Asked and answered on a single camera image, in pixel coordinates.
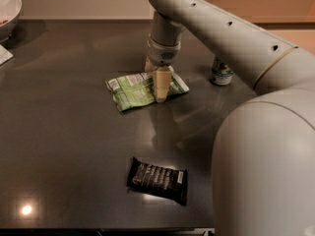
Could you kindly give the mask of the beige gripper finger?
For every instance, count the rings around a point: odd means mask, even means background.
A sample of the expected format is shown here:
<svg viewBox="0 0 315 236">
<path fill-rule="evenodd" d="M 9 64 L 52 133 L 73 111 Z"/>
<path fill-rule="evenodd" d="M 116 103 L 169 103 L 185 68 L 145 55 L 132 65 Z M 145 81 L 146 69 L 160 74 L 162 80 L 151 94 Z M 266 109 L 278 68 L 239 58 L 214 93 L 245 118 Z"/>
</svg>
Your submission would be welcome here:
<svg viewBox="0 0 315 236">
<path fill-rule="evenodd" d="M 167 98 L 172 72 L 168 67 L 161 67 L 154 71 L 154 91 L 156 102 L 164 102 Z"/>
<path fill-rule="evenodd" d="M 152 73 L 155 71 L 157 67 L 152 64 L 149 58 L 146 58 L 146 63 L 145 63 L 145 72 L 146 73 Z"/>
</svg>

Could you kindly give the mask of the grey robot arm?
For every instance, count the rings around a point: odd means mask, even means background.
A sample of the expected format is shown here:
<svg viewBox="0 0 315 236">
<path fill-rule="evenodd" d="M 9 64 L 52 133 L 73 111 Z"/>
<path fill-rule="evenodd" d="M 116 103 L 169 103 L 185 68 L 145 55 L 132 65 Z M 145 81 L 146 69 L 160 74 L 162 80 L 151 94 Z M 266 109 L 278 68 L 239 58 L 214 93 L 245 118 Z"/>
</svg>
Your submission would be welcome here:
<svg viewBox="0 0 315 236">
<path fill-rule="evenodd" d="M 250 91 L 212 150 L 216 236 L 314 236 L 315 55 L 205 0 L 149 0 L 149 59 L 189 30 Z"/>
</svg>

